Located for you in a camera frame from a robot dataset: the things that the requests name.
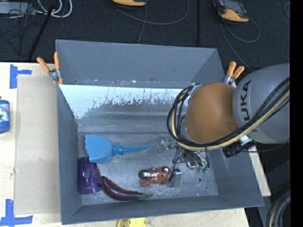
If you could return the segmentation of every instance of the red toy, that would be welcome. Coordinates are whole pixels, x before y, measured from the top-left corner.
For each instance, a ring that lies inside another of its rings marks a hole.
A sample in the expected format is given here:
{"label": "red toy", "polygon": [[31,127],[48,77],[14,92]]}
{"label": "red toy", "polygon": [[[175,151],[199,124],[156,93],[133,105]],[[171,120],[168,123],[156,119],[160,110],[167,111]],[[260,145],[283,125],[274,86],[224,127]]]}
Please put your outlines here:
{"label": "red toy", "polygon": [[142,170],[139,172],[140,183],[142,187],[148,186],[151,183],[166,184],[169,179],[170,169],[168,166],[152,167],[149,170]]}

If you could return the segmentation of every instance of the blue dustpan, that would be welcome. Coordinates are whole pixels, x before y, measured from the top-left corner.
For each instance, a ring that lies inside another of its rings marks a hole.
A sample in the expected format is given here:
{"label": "blue dustpan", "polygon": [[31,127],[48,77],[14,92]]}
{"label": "blue dustpan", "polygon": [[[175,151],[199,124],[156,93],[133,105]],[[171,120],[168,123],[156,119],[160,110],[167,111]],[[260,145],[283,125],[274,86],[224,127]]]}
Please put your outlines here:
{"label": "blue dustpan", "polygon": [[114,156],[121,157],[125,154],[138,153],[149,150],[150,146],[125,147],[119,143],[113,144],[109,139],[99,135],[86,135],[85,148],[89,155],[89,161],[94,163],[107,163]]}

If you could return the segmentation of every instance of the white cable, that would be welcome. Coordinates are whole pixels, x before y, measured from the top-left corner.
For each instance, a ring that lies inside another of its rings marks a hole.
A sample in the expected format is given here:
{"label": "white cable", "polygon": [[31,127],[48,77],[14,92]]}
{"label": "white cable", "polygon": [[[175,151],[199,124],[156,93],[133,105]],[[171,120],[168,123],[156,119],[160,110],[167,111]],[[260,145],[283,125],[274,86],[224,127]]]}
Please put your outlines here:
{"label": "white cable", "polygon": [[[39,3],[39,6],[42,8],[42,10],[45,12],[41,12],[41,11],[36,11],[37,13],[43,13],[43,14],[47,14],[48,13],[48,11],[45,9],[45,7],[43,7],[42,6],[42,3],[41,3],[41,1],[40,0],[37,0],[38,1],[38,3]],[[59,2],[60,2],[60,7],[58,8],[58,10],[57,11],[54,11],[54,12],[52,12],[52,14],[55,14],[55,13],[57,13],[57,12],[59,12],[60,10],[61,10],[61,8],[62,8],[62,1],[61,0],[59,0]]]}
{"label": "white cable", "polygon": [[[42,6],[40,0],[37,0],[37,1],[38,1],[38,3],[39,3],[40,7],[43,9],[43,11],[47,13],[48,11]],[[58,17],[58,18],[63,18],[63,17],[69,16],[69,15],[71,14],[71,12],[72,12],[72,1],[71,1],[71,0],[68,0],[68,1],[69,1],[69,4],[70,4],[70,10],[69,10],[69,12],[68,12],[67,14],[65,14],[65,15],[56,15],[56,13],[58,13],[58,12],[62,9],[62,1],[59,0],[59,2],[60,2],[60,7],[59,7],[59,9],[56,10],[55,12],[52,12],[52,13],[51,13],[51,16],[52,16],[52,17]]]}

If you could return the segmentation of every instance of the gray metal tray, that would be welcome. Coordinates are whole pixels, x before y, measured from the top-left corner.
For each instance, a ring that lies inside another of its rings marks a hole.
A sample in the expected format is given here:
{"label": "gray metal tray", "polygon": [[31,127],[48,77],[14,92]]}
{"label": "gray metal tray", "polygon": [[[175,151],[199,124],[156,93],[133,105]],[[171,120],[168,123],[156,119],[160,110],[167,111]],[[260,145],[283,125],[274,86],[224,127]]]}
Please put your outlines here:
{"label": "gray metal tray", "polygon": [[[210,151],[205,174],[179,164],[179,187],[139,182],[142,169],[172,166],[176,150],[163,142],[171,139],[166,117],[178,92],[192,83],[223,80],[216,49],[57,40],[56,51],[64,79],[57,87],[63,224],[264,205],[246,153],[226,158],[221,150]],[[87,154],[87,134],[151,146],[98,167],[121,187],[153,196],[116,201],[104,192],[78,193],[77,161]]]}

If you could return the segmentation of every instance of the purple plastic cup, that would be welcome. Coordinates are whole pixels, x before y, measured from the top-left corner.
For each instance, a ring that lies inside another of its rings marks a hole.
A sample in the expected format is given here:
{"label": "purple plastic cup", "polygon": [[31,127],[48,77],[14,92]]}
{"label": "purple plastic cup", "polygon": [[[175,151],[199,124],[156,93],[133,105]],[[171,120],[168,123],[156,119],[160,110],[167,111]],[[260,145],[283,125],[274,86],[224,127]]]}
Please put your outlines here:
{"label": "purple plastic cup", "polygon": [[78,192],[81,194],[97,193],[103,189],[101,174],[96,163],[88,157],[78,160]]}

